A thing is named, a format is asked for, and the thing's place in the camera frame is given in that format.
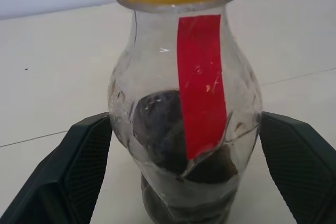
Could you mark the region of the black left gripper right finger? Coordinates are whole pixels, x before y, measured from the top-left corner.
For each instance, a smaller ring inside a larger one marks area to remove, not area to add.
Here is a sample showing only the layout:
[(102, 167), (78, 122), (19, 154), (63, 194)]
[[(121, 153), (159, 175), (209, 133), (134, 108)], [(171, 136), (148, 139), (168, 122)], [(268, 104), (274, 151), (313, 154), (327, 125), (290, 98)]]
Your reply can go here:
[(270, 175), (297, 224), (336, 224), (336, 150), (308, 123), (263, 112)]

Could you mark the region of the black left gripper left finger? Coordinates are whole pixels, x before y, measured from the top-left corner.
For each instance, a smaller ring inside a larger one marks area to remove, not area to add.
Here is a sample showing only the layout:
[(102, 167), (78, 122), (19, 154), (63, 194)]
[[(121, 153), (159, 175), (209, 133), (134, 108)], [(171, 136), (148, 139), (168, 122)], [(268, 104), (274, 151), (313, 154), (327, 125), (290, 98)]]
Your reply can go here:
[(106, 173), (107, 112), (74, 124), (35, 168), (0, 224), (90, 224)]

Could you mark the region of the clear bottle with red tape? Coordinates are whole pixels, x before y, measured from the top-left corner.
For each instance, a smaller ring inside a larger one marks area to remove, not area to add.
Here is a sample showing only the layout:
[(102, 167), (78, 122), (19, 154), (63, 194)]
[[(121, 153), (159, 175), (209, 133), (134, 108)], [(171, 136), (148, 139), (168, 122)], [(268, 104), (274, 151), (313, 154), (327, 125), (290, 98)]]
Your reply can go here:
[(228, 24), (231, 1), (117, 0), (133, 14), (110, 121), (154, 224), (226, 224), (255, 147), (261, 92)]

